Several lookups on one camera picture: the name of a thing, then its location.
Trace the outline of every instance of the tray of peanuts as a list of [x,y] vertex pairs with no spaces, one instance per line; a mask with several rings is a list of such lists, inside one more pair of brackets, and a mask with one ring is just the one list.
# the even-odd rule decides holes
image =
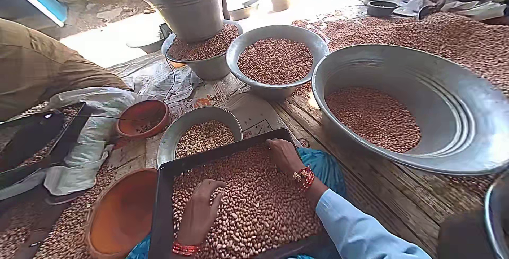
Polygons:
[[224,181],[217,218],[197,258],[288,258],[328,235],[292,178],[272,163],[266,139],[285,128],[164,163],[159,168],[149,258],[168,258],[187,200],[206,178]]

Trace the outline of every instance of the brown clothing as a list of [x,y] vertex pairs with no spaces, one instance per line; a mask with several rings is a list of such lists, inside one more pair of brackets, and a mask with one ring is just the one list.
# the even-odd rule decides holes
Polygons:
[[53,95],[86,87],[129,87],[57,40],[0,19],[0,121]]

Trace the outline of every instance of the black wire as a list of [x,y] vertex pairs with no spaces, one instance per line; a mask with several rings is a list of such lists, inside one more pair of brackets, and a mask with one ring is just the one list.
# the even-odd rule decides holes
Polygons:
[[[166,93],[166,95],[164,96],[164,98],[161,101],[164,105],[166,105],[164,100],[166,100],[166,97],[168,97],[169,93],[173,89],[173,86],[175,86],[175,82],[176,82],[175,71],[173,70],[173,66],[171,66],[171,64],[169,64],[169,61],[168,61],[168,51],[169,51],[169,47],[168,47],[168,49],[166,49],[166,53],[164,54],[164,59],[166,60],[168,67],[172,70],[173,82],[172,82],[172,85],[169,88],[168,92]],[[159,111],[161,111],[161,107],[159,107],[159,109],[157,109],[157,111],[153,115],[147,116],[143,119],[124,119],[124,118],[117,118],[117,117],[110,117],[110,116],[96,116],[96,115],[86,116],[86,115],[66,115],[66,114],[64,114],[64,116],[74,117],[74,118],[76,118],[76,117],[97,117],[97,118],[118,119],[118,120],[125,120],[125,121],[141,121],[141,120],[146,120],[146,119],[152,118],[154,115],[157,115],[157,113],[159,113]]]

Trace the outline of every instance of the white plastic bag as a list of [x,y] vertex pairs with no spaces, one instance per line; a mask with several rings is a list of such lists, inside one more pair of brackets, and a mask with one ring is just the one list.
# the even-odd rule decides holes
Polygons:
[[[86,102],[92,115],[120,117],[129,106],[143,97],[112,87],[90,87],[57,94],[49,100],[48,108],[58,108]],[[65,195],[91,188],[95,175],[108,157],[106,143],[115,134],[117,119],[90,117],[81,130],[76,145],[64,159],[65,167],[52,167],[46,173],[44,186],[54,195]]]

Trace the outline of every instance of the bracelet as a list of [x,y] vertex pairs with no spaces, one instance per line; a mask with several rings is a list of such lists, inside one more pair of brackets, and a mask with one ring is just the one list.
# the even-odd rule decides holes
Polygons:
[[198,246],[193,245],[182,245],[176,240],[173,242],[172,252],[181,256],[194,256],[200,251]]
[[313,181],[315,180],[315,174],[309,167],[305,167],[299,171],[294,172],[293,178],[297,181],[297,183],[302,182],[302,185],[299,186],[299,190],[305,192],[309,189],[311,184],[313,184]]

